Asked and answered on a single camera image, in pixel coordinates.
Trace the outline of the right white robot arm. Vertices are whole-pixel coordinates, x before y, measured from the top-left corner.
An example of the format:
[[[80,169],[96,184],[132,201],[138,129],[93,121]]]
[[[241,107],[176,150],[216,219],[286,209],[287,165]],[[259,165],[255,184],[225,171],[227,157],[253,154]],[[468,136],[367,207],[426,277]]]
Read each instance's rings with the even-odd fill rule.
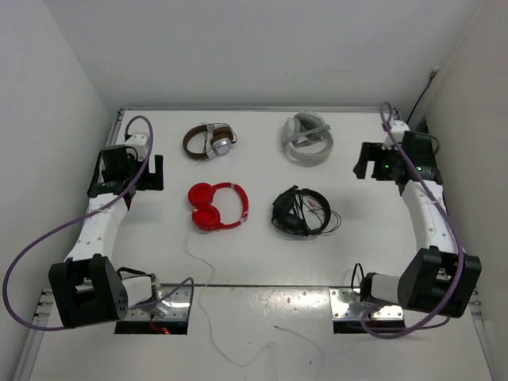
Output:
[[[482,271],[478,257],[459,255],[446,221],[443,180],[435,159],[433,138],[405,131],[401,149],[388,142],[364,142],[353,172],[366,176],[374,164],[373,179],[393,181],[410,212],[417,253],[400,276],[369,272],[360,283],[363,302],[390,302],[403,309],[431,313],[444,303],[441,316],[459,318]]]

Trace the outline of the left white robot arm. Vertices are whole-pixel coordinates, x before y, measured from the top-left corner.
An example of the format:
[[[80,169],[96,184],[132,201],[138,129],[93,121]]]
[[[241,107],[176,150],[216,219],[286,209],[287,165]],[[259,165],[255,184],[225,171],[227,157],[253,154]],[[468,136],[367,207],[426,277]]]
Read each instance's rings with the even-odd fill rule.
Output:
[[[162,156],[150,172],[148,142],[129,138],[98,154],[87,189],[89,203],[78,240],[48,278],[62,324],[67,329],[122,321],[129,310],[150,310],[160,292],[154,274],[134,270],[122,278],[111,263],[116,236],[138,191],[164,188]]]

